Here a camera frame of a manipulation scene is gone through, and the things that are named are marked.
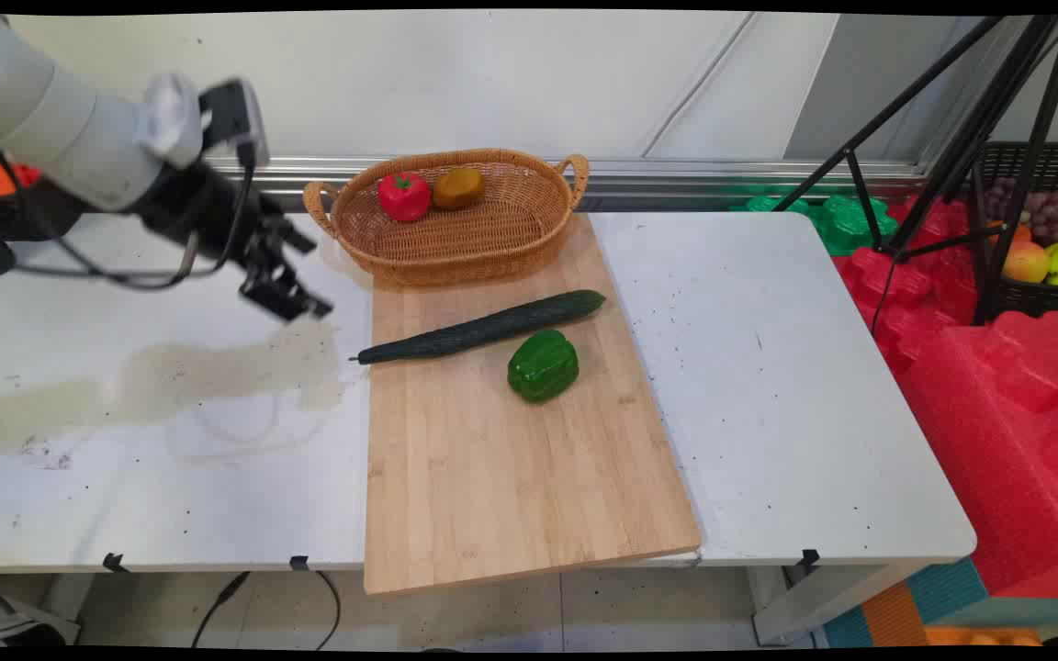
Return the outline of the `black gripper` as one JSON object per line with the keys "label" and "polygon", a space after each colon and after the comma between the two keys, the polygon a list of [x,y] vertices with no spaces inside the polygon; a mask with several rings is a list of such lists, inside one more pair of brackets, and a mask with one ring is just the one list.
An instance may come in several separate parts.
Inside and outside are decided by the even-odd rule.
{"label": "black gripper", "polygon": [[303,287],[297,272],[282,261],[286,251],[307,255],[318,243],[285,215],[261,212],[252,175],[253,167],[244,168],[236,184],[208,162],[193,162],[185,169],[165,164],[131,213],[145,229],[179,244],[186,244],[195,233],[202,258],[219,260],[226,255],[239,267],[247,263],[247,243],[255,229],[256,259],[268,261],[244,267],[240,297],[281,322],[327,317],[334,306]]}

